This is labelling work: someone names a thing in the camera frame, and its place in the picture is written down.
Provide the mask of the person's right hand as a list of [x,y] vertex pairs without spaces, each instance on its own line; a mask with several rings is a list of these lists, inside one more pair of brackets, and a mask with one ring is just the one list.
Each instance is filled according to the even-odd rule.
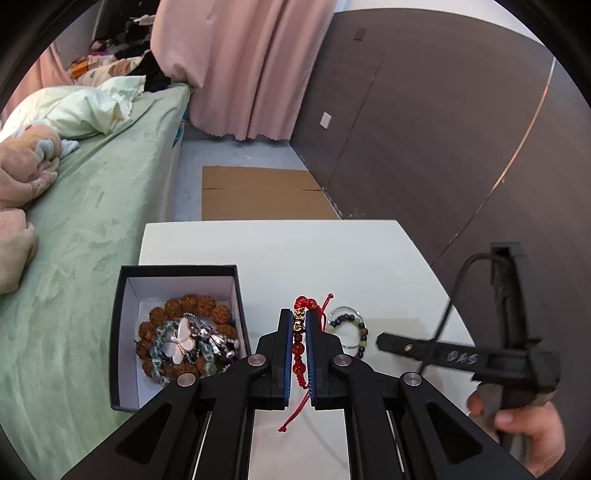
[[494,429],[530,439],[526,468],[537,478],[551,471],[566,450],[564,425],[551,399],[544,404],[498,411],[494,416]]

